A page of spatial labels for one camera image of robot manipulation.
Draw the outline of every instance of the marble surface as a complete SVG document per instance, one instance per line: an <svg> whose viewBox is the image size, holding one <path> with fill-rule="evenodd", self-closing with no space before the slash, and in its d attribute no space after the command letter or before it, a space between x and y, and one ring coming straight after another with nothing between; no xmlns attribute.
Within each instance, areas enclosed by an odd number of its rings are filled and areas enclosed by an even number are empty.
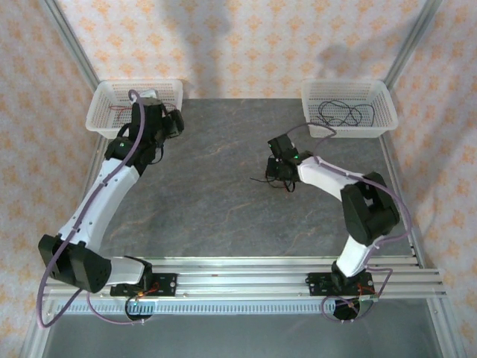
<svg viewBox="0 0 477 358"><path fill-rule="evenodd" d="M107 256L338 256L347 239L341 203L313 186L296 191L263 178L267 141L304 123L297 99L185 100L186 129L165 143L113 216L101 246ZM307 128L290 137L299 151L316 139ZM378 139L330 139L320 155L352 171L388 169ZM395 231L403 230L402 225ZM407 240L380 255L409 255Z"/></svg>

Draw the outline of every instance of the wallpaper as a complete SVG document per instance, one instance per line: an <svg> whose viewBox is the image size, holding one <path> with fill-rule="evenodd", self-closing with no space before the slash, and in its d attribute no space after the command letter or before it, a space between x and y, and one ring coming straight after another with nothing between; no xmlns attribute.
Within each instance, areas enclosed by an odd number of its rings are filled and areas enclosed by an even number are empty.
<svg viewBox="0 0 477 358"><path fill-rule="evenodd" d="M477 8L445 1L397 83L392 133L429 263L443 269L477 357Z"/></svg>
<svg viewBox="0 0 477 358"><path fill-rule="evenodd" d="M0 357L17 357L45 266L37 250L78 204L92 93L38 0L0 1Z"/></svg>
<svg viewBox="0 0 477 358"><path fill-rule="evenodd" d="M59 0L98 77L190 98L299 98L304 78L384 78L425 0Z"/></svg>

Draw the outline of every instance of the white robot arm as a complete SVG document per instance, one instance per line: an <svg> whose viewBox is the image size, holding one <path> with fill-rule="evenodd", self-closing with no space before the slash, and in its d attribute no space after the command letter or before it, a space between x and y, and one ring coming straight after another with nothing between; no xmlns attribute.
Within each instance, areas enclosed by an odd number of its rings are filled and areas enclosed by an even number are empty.
<svg viewBox="0 0 477 358"><path fill-rule="evenodd" d="M341 201L341 190L346 185L356 184L358 181L343 175L338 175L330 170L319 166L313 157L305 159L298 166L298 175L305 184L310 184L333 195ZM364 269L364 260L369 254L372 246L360 244L349 235L346 245L336 260L336 265L346 277L352 277Z"/></svg>
<svg viewBox="0 0 477 358"><path fill-rule="evenodd" d="M156 98L142 98L141 102L143 121L139 105L133 104L131 123L124 125L108 145L100 173L81 205L56 236L44 235L38 244L47 266L57 256L50 273L56 280L92 293L119 284L130 285L128 291L141 292L155 284L150 263L134 257L109 260L99 255L104 231L126 193L159 149L162 159L165 140L178 136L184 128L179 110L167 111ZM127 129L129 136L124 137ZM120 166L123 160L127 163ZM59 250L66 241L65 249Z"/></svg>
<svg viewBox="0 0 477 358"><path fill-rule="evenodd" d="M368 175L347 172L343 175L343 169L322 160L318 163L310 152L298 153L287 134L270 140L268 145L273 157L268 159L267 179L282 181L288 191L293 191L296 182L307 183L342 202L350 235L341 255L332 265L331 290L336 295L343 294L347 288L353 292L353 285L370 276L365 273L365 265L375 242L399 223L399 213L391 196L359 180L365 178L370 180L368 183L385 186L382 176L375 172ZM287 183L292 183L292 190ZM323 288L322 293L329 295L330 291Z"/></svg>

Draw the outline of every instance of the white plastic basket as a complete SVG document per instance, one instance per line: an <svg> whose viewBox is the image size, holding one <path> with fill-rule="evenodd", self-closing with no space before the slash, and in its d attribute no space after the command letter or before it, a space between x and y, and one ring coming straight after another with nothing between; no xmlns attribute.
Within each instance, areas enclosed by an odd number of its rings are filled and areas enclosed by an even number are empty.
<svg viewBox="0 0 477 358"><path fill-rule="evenodd" d="M370 104L373 108L358 107L362 120L357 126L333 126L336 138L375 138L386 131L397 128L398 120L391 95L385 84L376 80L304 80L301 86L301 100L303 112L307 122L322 123L319 120L318 108L325 101L342 101L349 106ZM322 114L344 118L348 109L336 106L326 106ZM329 134L326 128L309 126L310 135L314 138Z"/></svg>
<svg viewBox="0 0 477 358"><path fill-rule="evenodd" d="M179 80L102 81L92 97L86 115L86 129L98 132L108 139L116 138L122 125L130 122L131 110L114 110L111 107L130 107L127 97L129 90L136 90L139 93L156 90L159 99L165 102L168 110L173 109L174 106L178 110L182 107L183 88Z"/></svg>

